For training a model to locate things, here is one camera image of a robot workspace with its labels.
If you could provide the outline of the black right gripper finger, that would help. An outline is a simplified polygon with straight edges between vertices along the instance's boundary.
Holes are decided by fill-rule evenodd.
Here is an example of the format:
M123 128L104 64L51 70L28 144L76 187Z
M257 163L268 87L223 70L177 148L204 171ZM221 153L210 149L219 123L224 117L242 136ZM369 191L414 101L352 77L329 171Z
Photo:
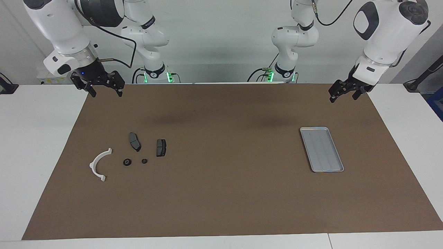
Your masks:
M83 90L86 91L92 98L96 97L97 92L93 88L93 81L87 81L87 83L84 84Z
M115 90L119 97L123 95L124 86L125 81L117 71L109 73L109 87Z

